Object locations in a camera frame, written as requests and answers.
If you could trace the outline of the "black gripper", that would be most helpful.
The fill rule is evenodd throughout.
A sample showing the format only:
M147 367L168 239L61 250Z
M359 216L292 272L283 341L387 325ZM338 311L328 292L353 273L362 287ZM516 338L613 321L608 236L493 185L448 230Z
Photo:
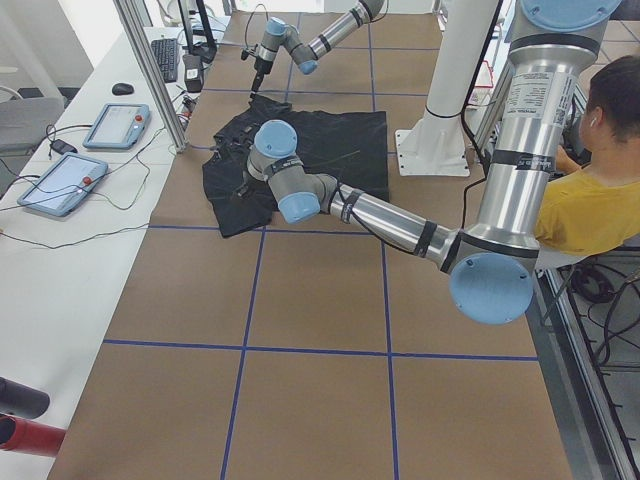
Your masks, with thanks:
M263 44L256 44L253 47L245 47L242 50L242 60L247 60L249 56L254 58L254 69L256 71L251 85L250 95L256 96L260 91L264 77L271 73L273 66L273 51Z

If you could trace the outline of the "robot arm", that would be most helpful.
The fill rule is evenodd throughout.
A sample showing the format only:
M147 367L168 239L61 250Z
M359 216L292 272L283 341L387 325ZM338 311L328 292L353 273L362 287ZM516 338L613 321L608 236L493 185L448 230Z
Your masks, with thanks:
M383 9L384 1L359 0L342 14L331 25L305 43L298 29L277 17L267 20L262 39L253 47L245 47L241 59L252 56L256 71L249 98L253 100L259 93L264 78L271 73L276 56L281 48L285 49L291 59L304 74L313 73L318 61L350 34L365 24L372 23Z
M249 174L271 189L288 223L318 213L357 224L449 275L456 307L485 324L523 315L533 295L539 245L533 230L582 71L598 57L614 1L519 1L505 70L481 132L497 142L476 221L449 229L377 200L326 174L308 174L297 134L270 120L258 130ZM396 132L404 176L467 172L464 110L501 5L457 1L448 15L423 117Z

